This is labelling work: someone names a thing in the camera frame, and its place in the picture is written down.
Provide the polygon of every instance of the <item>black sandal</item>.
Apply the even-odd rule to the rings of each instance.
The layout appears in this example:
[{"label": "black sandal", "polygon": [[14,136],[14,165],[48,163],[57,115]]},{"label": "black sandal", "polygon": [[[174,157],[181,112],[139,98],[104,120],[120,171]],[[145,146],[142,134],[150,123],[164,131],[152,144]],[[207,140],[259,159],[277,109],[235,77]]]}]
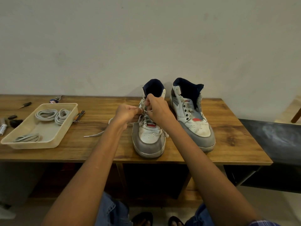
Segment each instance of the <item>black sandal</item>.
[{"label": "black sandal", "polygon": [[135,223],[143,221],[144,219],[146,220],[146,222],[150,222],[150,226],[153,226],[153,214],[150,212],[139,213],[138,215],[133,217],[132,222]]},{"label": "black sandal", "polygon": [[177,223],[177,225],[178,225],[178,223],[181,223],[182,226],[184,226],[183,222],[180,221],[180,219],[177,218],[176,216],[172,216],[171,218],[169,218],[169,220],[168,220],[168,226],[171,226],[171,223],[172,223],[173,221],[175,221],[175,222]]}]

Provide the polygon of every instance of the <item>white sneaker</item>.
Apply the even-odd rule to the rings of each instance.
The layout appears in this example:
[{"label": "white sneaker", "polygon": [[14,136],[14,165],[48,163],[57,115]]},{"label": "white sneaker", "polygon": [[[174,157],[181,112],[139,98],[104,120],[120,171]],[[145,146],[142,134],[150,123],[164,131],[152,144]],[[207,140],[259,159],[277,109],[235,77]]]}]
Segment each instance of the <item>white sneaker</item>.
[{"label": "white sneaker", "polygon": [[213,130],[201,108],[203,84],[177,78],[172,86],[170,103],[183,129],[203,152],[210,152],[215,145]]},{"label": "white sneaker", "polygon": [[155,97],[165,97],[166,90],[158,79],[151,79],[143,89],[143,96],[139,108],[145,112],[139,117],[139,121],[134,123],[132,138],[136,152],[144,158],[156,158],[163,154],[166,142],[165,131],[153,122],[146,114],[147,107],[145,99],[149,93]]}]

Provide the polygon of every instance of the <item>plastic tray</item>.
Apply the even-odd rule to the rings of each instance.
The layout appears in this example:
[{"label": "plastic tray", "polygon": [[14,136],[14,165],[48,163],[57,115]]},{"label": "plastic tray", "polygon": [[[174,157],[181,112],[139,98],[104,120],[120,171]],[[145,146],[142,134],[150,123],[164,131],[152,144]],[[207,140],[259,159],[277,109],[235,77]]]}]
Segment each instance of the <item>plastic tray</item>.
[{"label": "plastic tray", "polygon": [[[58,111],[60,109],[66,109],[71,113],[60,126],[54,121],[39,121],[36,118],[36,113],[43,109],[56,109]],[[77,103],[42,104],[17,128],[4,137],[1,140],[1,144],[9,145],[14,149],[55,148],[60,144],[77,114]],[[39,133],[41,135],[40,140],[37,142],[13,143],[17,137],[30,133]]]}]

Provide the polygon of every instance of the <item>chair leg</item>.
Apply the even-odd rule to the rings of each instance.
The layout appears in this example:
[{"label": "chair leg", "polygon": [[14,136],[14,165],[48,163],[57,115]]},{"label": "chair leg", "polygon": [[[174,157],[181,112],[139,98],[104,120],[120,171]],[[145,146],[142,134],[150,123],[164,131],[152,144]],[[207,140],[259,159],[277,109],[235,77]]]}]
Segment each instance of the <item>chair leg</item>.
[{"label": "chair leg", "polygon": [[291,122],[294,124],[296,123],[299,118],[301,117],[301,108],[299,109],[299,111],[296,113],[296,115],[292,118]]}]

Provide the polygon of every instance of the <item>gray shoe panel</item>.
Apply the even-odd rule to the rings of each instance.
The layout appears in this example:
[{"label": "gray shoe panel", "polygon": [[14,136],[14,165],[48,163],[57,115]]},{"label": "gray shoe panel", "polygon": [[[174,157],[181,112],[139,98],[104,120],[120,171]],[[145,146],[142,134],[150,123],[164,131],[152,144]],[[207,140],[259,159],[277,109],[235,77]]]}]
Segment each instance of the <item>gray shoe panel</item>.
[{"label": "gray shoe panel", "polygon": [[209,129],[210,129],[210,133],[211,133],[210,136],[200,137],[197,134],[190,131],[185,126],[185,124],[183,124],[183,122],[179,121],[179,123],[182,126],[182,128],[186,131],[186,133],[190,136],[190,138],[198,145],[198,147],[207,148],[207,147],[212,147],[215,144],[214,132],[210,125],[209,125]]},{"label": "gray shoe panel", "polygon": [[162,133],[157,140],[156,143],[148,144],[143,143],[141,139],[139,138],[139,124],[134,123],[133,125],[133,131],[132,131],[132,138],[133,138],[133,144],[135,144],[136,148],[145,154],[154,154],[160,151],[164,145],[165,142],[165,135]]}]

